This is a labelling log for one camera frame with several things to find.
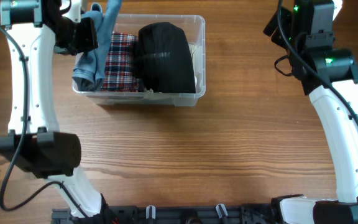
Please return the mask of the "cream cloth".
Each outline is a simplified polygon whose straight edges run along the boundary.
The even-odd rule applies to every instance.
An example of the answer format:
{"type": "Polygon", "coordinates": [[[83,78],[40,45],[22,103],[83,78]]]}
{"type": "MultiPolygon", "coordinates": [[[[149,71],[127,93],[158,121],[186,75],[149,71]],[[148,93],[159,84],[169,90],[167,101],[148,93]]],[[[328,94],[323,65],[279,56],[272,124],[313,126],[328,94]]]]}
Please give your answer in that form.
{"type": "Polygon", "coordinates": [[[202,72],[202,52],[199,45],[190,43],[189,50],[191,54],[194,78],[195,78],[195,86],[198,88],[201,83],[201,72],[202,72]]]}

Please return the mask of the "blue denim jeans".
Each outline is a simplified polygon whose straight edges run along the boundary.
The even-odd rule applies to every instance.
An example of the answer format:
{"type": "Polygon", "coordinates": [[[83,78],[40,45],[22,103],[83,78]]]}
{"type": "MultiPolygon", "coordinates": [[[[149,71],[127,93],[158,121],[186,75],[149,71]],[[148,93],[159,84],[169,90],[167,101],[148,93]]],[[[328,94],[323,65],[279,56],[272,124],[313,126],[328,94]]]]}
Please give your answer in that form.
{"type": "Polygon", "coordinates": [[[111,36],[121,6],[122,0],[109,0],[103,12],[101,5],[94,2],[91,10],[81,16],[93,20],[98,48],[81,55],[73,69],[72,79],[80,91],[99,91],[103,85],[111,36]]]}

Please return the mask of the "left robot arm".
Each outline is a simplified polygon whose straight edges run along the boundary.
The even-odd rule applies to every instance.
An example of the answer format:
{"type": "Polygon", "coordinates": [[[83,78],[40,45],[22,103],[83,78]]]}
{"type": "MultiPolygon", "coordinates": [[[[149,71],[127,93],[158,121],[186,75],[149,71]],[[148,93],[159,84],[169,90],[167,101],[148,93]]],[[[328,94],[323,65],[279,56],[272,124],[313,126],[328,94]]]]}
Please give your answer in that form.
{"type": "Polygon", "coordinates": [[[81,1],[1,1],[0,30],[12,65],[12,111],[0,155],[55,186],[73,223],[115,223],[103,195],[82,168],[77,135],[60,131],[53,101],[52,59],[97,46],[94,23],[82,18],[81,1]]]}

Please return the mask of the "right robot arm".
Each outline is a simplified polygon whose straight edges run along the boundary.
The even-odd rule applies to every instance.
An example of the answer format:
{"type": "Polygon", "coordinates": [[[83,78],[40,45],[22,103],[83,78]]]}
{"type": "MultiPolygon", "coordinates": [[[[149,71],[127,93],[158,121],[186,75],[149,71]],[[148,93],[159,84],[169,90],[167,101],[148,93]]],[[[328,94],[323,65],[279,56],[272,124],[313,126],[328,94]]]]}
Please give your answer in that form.
{"type": "Polygon", "coordinates": [[[358,223],[358,65],[334,47],[333,22],[341,1],[277,5],[264,28],[285,49],[290,75],[300,81],[323,125],[336,178],[335,199],[288,195],[272,200],[277,223],[358,223]]]}

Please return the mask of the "plaid shirt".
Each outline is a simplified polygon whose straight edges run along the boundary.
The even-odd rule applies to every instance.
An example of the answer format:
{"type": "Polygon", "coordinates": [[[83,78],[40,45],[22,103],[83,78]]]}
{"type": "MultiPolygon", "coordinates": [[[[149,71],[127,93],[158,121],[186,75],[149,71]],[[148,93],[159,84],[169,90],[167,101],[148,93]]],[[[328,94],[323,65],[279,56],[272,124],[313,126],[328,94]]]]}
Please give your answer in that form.
{"type": "Polygon", "coordinates": [[[134,46],[138,36],[113,32],[106,58],[105,79],[100,91],[143,92],[144,85],[134,75],[134,46]]]}

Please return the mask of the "black garment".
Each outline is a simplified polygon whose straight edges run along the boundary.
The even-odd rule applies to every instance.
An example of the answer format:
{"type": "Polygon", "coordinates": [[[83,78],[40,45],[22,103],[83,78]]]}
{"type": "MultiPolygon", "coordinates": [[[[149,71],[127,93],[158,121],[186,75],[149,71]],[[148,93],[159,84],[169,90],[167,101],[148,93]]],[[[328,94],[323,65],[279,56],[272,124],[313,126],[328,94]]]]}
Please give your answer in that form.
{"type": "Polygon", "coordinates": [[[134,75],[154,93],[195,93],[189,44],[183,29],[170,22],[149,24],[138,31],[134,75]]]}

